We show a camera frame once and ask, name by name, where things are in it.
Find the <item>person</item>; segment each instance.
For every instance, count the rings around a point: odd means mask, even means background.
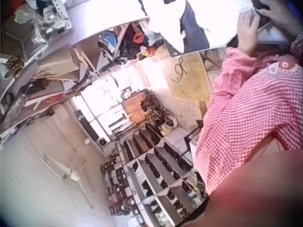
[[[238,48],[213,82],[194,156],[194,167],[211,195],[231,172],[266,153],[301,149],[302,145],[302,24],[278,0],[260,0],[258,10],[287,33],[292,55],[257,52],[260,16],[240,13]],[[277,146],[265,151],[276,141]]]

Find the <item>hand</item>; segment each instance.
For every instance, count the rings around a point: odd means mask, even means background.
[[[254,17],[253,10],[240,13],[238,19],[238,49],[251,56],[258,45],[258,26],[260,16]]]
[[[281,0],[260,0],[270,10],[260,9],[258,12],[273,21],[280,29],[288,32],[292,38],[296,38],[302,32],[302,24],[288,10]]]

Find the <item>shirt sleeve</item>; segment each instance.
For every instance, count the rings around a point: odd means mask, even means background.
[[[212,84],[209,110],[213,107],[217,111],[222,110],[255,71],[256,58],[251,58],[236,48],[230,47],[226,51],[228,58],[223,63],[222,73]]]
[[[302,65],[303,33],[299,34],[290,46],[290,51]]]

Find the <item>red gingham shirt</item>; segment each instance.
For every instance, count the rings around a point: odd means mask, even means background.
[[[211,194],[233,170],[245,164],[268,135],[285,149],[302,145],[302,36],[293,57],[249,57],[228,48],[223,72],[213,82],[204,127],[197,143],[195,168]]]

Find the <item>shoe rack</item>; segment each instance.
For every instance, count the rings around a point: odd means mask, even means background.
[[[117,145],[119,160],[140,216],[148,226],[173,227],[201,200],[190,152],[181,155],[152,125],[145,124]]]

